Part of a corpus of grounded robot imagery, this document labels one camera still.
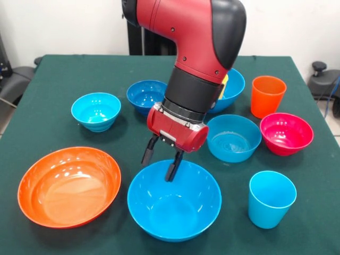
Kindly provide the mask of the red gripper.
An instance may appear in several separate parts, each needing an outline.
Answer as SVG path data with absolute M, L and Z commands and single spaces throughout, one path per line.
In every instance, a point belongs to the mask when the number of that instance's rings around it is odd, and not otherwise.
M 142 166 L 148 166 L 154 153 L 154 146 L 163 136 L 170 140 L 177 150 L 174 161 L 170 164 L 165 176 L 166 182 L 172 182 L 183 159 L 184 151 L 198 151 L 204 144 L 209 127 L 204 123 L 193 124 L 171 115 L 162 108 L 160 102 L 155 103 L 149 111 L 147 126 L 154 134 L 148 142 L 141 160 Z

